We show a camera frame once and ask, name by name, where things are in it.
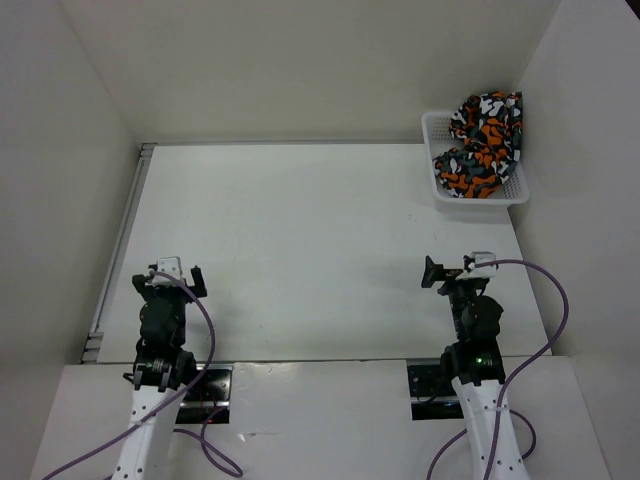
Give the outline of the orange camouflage shorts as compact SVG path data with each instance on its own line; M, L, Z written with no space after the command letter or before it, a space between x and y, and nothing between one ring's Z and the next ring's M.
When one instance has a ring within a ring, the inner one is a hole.
M454 198L491 196L520 162L523 117L520 91L468 97L449 123L451 137L462 146L433 159L435 179Z

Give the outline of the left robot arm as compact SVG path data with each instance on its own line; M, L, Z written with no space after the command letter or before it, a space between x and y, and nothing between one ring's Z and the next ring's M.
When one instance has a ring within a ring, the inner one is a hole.
M201 270L191 269L193 283L188 285L178 257L161 258L149 269L132 277L144 300L131 380L133 431L124 439L114 479L163 476L180 402L195 395L200 385L195 357L183 345L186 307L207 295Z

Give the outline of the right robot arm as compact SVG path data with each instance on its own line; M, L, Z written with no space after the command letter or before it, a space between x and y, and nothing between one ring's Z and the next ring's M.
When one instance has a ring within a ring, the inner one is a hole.
M421 286L437 288L448 299L457 341L445 348L438 370L440 385L458 397L470 444L475 479L527 479L511 411L502 387L506 382L497 337L503 307L484 290L496 270L475 268L493 260L489 252L464 258L458 269L425 259Z

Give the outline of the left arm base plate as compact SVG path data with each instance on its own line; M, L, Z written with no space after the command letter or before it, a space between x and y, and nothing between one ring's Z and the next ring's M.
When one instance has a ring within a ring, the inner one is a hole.
M228 424L233 367L214 364L186 394L176 418L177 425Z

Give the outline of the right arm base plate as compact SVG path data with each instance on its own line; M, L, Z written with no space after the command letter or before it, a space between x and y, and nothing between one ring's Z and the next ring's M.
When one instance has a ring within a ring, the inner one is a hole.
M408 362L406 366L413 421L462 419L451 383L435 362Z

